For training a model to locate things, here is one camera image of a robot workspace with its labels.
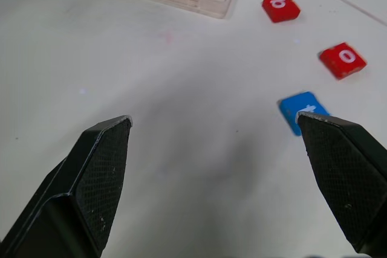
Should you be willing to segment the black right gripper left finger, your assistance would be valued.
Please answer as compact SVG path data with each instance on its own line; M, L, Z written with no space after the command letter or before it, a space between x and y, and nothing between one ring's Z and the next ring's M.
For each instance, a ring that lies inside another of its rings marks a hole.
M83 131L1 242L1 257L100 257L125 177L131 117Z

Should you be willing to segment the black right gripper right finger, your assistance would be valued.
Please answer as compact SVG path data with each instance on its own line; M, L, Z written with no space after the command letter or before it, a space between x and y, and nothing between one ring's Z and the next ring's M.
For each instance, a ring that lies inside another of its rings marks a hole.
M386 149L361 125L298 114L317 186L347 241L360 254L386 257Z

